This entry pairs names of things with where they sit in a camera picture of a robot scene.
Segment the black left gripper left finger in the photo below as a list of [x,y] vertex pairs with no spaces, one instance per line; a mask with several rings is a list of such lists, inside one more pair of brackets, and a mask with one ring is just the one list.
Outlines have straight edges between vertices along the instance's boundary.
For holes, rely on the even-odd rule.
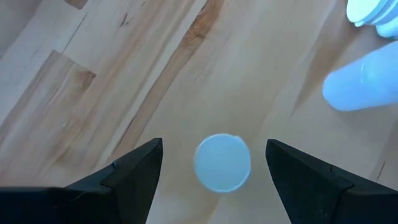
[[68,223],[145,223],[159,182],[161,138],[133,149],[67,188],[79,195],[68,205]]

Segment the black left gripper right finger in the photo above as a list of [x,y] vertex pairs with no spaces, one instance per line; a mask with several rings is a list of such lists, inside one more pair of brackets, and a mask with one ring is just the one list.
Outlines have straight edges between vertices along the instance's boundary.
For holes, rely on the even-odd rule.
[[292,223],[397,223],[397,191],[276,139],[266,145],[272,181]]

